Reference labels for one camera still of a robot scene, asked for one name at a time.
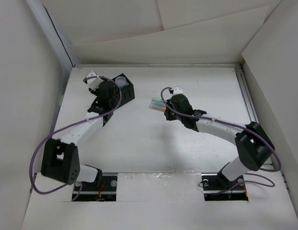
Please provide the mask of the clear jar of paper clips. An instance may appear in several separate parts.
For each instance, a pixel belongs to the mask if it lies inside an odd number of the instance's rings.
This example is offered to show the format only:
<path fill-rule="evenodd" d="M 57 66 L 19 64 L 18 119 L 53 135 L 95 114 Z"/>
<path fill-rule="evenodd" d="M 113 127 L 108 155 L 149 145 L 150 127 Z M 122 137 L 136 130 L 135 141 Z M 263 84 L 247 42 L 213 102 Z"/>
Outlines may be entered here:
<path fill-rule="evenodd" d="M 124 76 L 116 77 L 115 83 L 120 89 L 122 89 L 128 85 L 127 79 Z"/>

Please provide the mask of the orange highlighter marker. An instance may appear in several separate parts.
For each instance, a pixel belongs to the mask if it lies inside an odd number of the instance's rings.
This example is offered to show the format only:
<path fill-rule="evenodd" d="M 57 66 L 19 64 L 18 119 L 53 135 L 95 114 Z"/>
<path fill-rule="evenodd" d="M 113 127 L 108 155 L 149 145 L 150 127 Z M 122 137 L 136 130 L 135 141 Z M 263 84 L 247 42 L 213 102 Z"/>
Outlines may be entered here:
<path fill-rule="evenodd" d="M 160 112 L 164 112 L 166 110 L 166 107 L 153 105 L 153 104 L 149 105 L 149 108 Z"/>

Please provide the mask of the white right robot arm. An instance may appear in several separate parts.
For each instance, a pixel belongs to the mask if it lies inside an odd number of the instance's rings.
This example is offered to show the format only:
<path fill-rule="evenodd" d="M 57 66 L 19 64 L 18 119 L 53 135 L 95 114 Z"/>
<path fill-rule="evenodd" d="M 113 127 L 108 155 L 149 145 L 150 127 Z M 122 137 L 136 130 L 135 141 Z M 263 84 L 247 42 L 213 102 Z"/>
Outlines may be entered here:
<path fill-rule="evenodd" d="M 173 94 L 164 103 L 167 121 L 178 120 L 187 129 L 222 139 L 236 148 L 236 157 L 217 173 L 217 183 L 221 188 L 229 188 L 245 173 L 262 170 L 264 163 L 276 154 L 272 142 L 257 122 L 236 124 L 204 110 L 193 109 L 182 93 Z"/>

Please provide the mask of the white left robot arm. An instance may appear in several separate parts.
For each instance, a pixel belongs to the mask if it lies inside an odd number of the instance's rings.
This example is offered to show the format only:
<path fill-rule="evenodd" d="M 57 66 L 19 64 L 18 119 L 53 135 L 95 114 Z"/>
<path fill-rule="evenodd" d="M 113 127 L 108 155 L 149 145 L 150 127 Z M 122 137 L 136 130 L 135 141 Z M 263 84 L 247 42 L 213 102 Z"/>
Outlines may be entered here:
<path fill-rule="evenodd" d="M 48 138 L 46 141 L 41 174 L 68 185 L 85 182 L 90 189 L 97 190 L 102 185 L 101 170 L 80 164 L 79 147 L 111 119 L 120 104 L 120 90 L 113 81 L 108 80 L 97 80 L 89 90 L 96 99 L 87 110 L 83 122 L 59 139 Z"/>

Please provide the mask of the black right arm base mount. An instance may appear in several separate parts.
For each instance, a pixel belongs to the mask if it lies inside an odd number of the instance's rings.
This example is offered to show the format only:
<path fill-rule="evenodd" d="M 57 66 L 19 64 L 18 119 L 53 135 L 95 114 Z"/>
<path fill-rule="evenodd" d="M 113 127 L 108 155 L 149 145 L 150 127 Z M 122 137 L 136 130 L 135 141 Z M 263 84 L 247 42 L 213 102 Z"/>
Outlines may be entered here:
<path fill-rule="evenodd" d="M 248 170 L 227 163 L 219 172 L 205 172 L 201 175 L 198 188 L 203 191 L 205 201 L 247 201 L 243 174 Z"/>

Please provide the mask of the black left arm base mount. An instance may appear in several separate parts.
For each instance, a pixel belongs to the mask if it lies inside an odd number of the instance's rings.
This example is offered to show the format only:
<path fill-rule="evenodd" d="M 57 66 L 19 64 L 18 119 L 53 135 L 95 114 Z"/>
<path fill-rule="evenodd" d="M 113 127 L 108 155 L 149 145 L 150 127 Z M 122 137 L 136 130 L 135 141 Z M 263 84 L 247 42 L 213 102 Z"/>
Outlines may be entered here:
<path fill-rule="evenodd" d="M 72 201 L 84 202 L 115 202 L 117 200 L 117 172 L 97 171 L 93 182 L 77 181 L 72 192 Z"/>

